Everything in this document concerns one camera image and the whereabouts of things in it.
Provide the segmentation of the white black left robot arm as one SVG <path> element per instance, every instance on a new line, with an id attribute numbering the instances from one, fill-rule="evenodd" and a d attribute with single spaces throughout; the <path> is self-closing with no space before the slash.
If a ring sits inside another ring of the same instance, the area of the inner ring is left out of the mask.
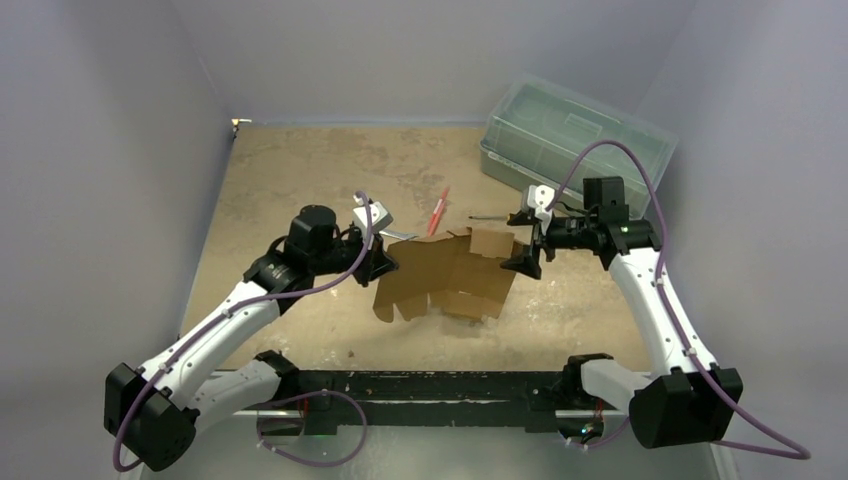
<path id="1" fill-rule="evenodd" d="M 263 354 L 233 374 L 213 371 L 259 330 L 298 300 L 320 292 L 315 280 L 334 275 L 330 290 L 347 278 L 367 286 L 397 269 L 382 230 L 392 215 L 381 202 L 356 198 L 353 220 L 341 229 L 335 212 L 308 205 L 292 219 L 242 279 L 204 320 L 138 367 L 118 364 L 106 377 L 104 427 L 114 436 L 114 468 L 140 465 L 161 471 L 175 463 L 202 428 L 243 406 L 267 402 L 284 409 L 297 399 L 296 367 Z"/>

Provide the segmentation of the brown cardboard box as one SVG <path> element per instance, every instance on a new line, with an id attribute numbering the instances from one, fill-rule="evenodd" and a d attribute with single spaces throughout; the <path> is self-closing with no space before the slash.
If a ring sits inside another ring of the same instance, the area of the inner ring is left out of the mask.
<path id="1" fill-rule="evenodd" d="M 469 227 L 395 242 L 387 254 L 398 269 L 380 277 L 373 312 L 386 323 L 433 308 L 474 321 L 497 318 L 515 278 L 501 263 L 523 246 L 511 232 Z"/>

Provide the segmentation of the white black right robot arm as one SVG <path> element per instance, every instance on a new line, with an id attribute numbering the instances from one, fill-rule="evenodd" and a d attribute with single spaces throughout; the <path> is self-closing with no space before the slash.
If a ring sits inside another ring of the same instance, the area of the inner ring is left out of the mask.
<path id="1" fill-rule="evenodd" d="M 592 252 L 622 292 L 652 370 L 631 371 L 608 354 L 572 356 L 554 392 L 576 407 L 600 399 L 624 411 L 645 448 L 721 440 L 743 392 L 740 375 L 719 367 L 686 315 L 672 311 L 679 302 L 660 263 L 662 241 L 649 221 L 631 218 L 622 178 L 589 178 L 584 186 L 583 212 L 565 217 L 550 208 L 553 188 L 527 187 L 507 223 L 531 227 L 531 242 L 501 266 L 540 279 L 540 262 L 557 251 Z"/>

